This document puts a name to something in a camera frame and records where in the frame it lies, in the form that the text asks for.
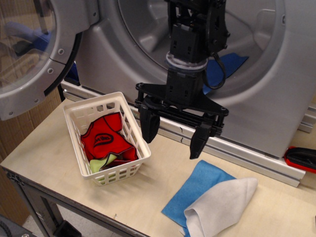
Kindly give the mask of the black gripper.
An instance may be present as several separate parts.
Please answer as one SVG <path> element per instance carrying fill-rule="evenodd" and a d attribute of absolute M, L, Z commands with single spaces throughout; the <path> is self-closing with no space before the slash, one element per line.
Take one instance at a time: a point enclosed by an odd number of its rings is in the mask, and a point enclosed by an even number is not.
<path fill-rule="evenodd" d="M 142 137 L 151 143 L 160 118 L 196 128 L 190 143 L 190 159 L 200 156 L 210 135 L 220 135 L 229 111 L 202 91 L 206 76 L 200 72 L 169 69 L 166 84 L 138 83 L 135 100 L 140 113 Z"/>

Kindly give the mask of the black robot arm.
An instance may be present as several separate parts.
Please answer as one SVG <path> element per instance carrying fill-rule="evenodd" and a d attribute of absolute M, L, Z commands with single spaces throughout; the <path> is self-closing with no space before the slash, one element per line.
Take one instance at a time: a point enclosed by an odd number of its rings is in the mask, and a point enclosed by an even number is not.
<path fill-rule="evenodd" d="M 135 101 L 140 114 L 143 139 L 150 143 L 158 133 L 160 118 L 195 129 L 190 158 L 199 157 L 210 137 L 220 135 L 229 111 L 203 92 L 209 86 L 206 68 L 214 58 L 221 69 L 218 52 L 227 47 L 224 0 L 170 0 L 168 25 L 171 37 L 166 55 L 166 84 L 138 83 Z"/>

